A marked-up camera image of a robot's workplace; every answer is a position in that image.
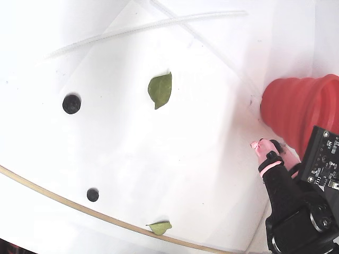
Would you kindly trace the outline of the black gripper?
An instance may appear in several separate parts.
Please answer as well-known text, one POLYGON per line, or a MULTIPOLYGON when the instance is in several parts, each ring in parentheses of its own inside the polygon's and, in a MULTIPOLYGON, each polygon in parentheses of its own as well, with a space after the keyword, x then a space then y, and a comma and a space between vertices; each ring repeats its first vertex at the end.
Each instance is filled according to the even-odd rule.
POLYGON ((269 195, 265 221, 272 253, 338 253, 338 223, 318 187, 297 185, 301 161, 286 145, 260 139, 251 143, 269 195))

